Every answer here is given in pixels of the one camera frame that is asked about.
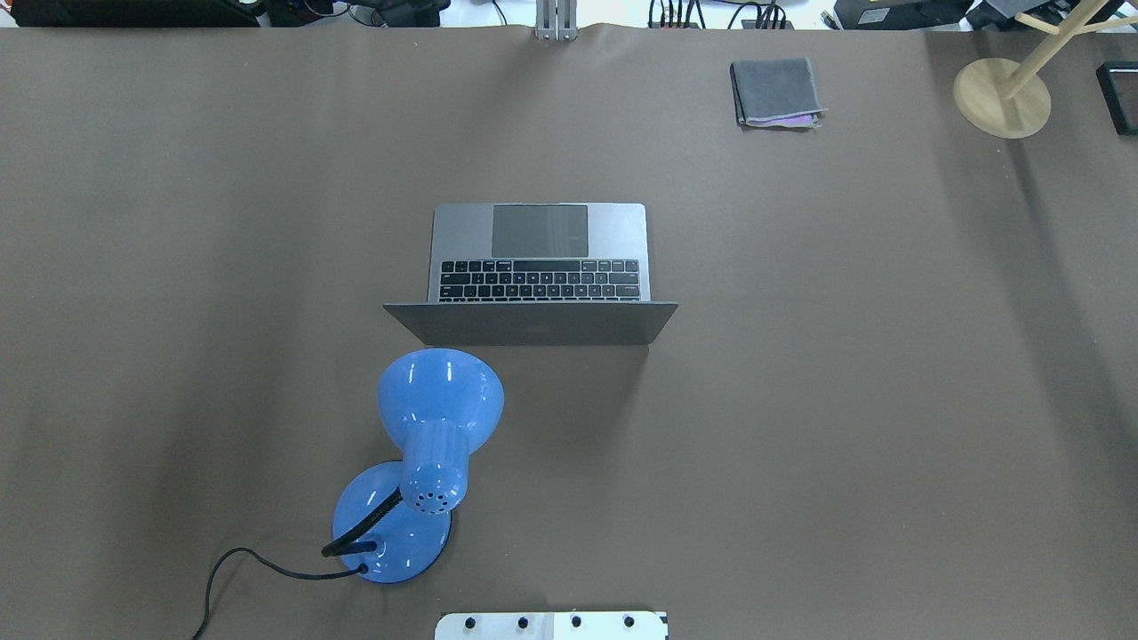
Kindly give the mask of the wooden mug tree stand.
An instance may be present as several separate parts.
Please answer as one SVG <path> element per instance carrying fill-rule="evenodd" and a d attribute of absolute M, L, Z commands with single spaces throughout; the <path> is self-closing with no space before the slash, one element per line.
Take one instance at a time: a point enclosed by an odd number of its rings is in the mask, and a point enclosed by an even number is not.
<path fill-rule="evenodd" d="M 1073 36 L 1133 26 L 1137 17 L 1092 20 L 1105 1 L 1081 1 L 1055 26 L 1026 13 L 1014 20 L 1046 34 L 1025 61 L 984 58 L 971 61 L 957 73 L 953 84 L 954 101 L 976 129 L 1003 139 L 1023 139 L 1039 132 L 1050 116 L 1052 98 L 1039 69 L 1052 60 Z"/>

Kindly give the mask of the blue desk lamp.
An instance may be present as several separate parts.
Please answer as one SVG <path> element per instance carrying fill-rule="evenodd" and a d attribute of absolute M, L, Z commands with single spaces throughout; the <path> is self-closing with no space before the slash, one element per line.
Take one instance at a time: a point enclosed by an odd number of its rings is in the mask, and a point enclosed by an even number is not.
<path fill-rule="evenodd" d="M 347 485 L 322 555 L 385 586 L 422 575 L 450 540 L 470 457 L 496 429 L 504 400 L 497 374 L 464 351 L 420 348 L 388 366 L 377 407 L 401 458 Z"/>

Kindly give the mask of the black tray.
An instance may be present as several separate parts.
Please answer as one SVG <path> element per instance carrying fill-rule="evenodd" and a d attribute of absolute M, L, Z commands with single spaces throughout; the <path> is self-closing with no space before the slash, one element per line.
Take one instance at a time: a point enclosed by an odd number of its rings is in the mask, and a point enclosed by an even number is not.
<path fill-rule="evenodd" d="M 1118 136 L 1137 136 L 1137 61 L 1103 61 L 1094 73 Z"/>

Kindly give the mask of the folded grey cloth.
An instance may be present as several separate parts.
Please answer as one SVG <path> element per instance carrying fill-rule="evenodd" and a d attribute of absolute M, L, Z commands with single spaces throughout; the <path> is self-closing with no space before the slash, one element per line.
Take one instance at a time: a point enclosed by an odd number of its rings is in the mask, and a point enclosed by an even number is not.
<path fill-rule="evenodd" d="M 736 60 L 729 65 L 729 77 L 740 128 L 820 128 L 826 108 L 820 105 L 808 58 Z"/>

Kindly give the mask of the grey laptop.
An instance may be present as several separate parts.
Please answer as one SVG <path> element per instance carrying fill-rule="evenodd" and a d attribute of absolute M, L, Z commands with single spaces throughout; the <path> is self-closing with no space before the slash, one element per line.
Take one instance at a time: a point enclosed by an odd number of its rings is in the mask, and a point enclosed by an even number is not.
<path fill-rule="evenodd" d="M 430 346 L 638 346 L 678 304 L 652 296 L 638 203 L 448 203 L 424 302 L 385 305 Z"/>

